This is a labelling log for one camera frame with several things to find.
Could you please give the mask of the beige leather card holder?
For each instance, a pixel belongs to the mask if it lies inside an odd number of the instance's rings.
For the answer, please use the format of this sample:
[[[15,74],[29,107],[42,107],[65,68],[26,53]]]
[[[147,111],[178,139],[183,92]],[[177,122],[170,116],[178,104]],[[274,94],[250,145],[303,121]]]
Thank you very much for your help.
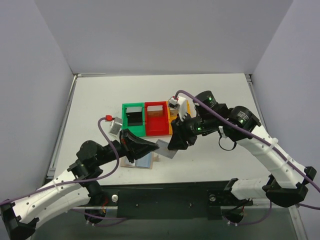
[[[153,163],[159,162],[159,155],[157,153],[151,152],[146,156],[135,160],[134,163],[129,162],[127,157],[122,157],[120,159],[120,166],[123,168],[133,168],[133,169],[149,169],[153,168]]]

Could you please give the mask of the white VIP card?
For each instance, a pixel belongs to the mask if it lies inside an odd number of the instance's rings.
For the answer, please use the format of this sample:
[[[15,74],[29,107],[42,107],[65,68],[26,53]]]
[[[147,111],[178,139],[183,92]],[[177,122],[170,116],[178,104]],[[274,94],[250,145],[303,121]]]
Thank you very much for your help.
[[[154,152],[168,159],[173,159],[178,152],[178,150],[169,150],[168,149],[169,143],[162,139],[158,139],[156,141],[156,144],[159,146],[159,148]]]

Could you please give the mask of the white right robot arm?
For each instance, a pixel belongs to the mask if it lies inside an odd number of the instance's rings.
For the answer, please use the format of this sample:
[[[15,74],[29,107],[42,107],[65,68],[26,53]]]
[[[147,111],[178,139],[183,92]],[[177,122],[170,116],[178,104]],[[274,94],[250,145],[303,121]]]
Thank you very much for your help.
[[[248,108],[229,108],[217,102],[210,90],[199,93],[192,101],[194,117],[188,113],[184,97],[176,95],[168,100],[168,106],[178,111],[171,121],[168,150],[186,150],[195,144],[198,136],[217,132],[220,138],[230,139],[235,147],[249,151],[270,173],[264,178],[230,180],[223,192],[226,203],[234,205],[241,200],[267,198],[287,208],[305,200],[309,191],[307,184],[313,183],[316,169],[290,157]]]

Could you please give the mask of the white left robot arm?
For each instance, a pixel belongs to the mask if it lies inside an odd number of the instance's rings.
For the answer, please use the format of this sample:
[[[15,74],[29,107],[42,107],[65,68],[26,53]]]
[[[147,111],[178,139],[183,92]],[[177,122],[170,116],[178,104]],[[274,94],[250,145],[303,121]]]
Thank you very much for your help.
[[[0,205],[1,218],[11,240],[26,240],[51,218],[72,208],[102,204],[107,195],[98,183],[102,165],[126,157],[134,162],[159,149],[157,143],[144,140],[125,129],[119,140],[102,146],[92,140],[84,142],[76,161],[35,193]]]

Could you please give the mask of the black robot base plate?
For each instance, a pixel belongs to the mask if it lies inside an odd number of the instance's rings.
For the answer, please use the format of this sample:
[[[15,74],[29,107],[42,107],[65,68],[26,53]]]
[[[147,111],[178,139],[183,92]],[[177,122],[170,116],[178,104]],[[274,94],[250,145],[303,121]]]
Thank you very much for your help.
[[[231,181],[122,184],[102,186],[104,197],[82,205],[86,219],[98,216],[127,220],[220,220],[223,213],[239,214],[252,206],[250,198],[239,200],[231,194]]]

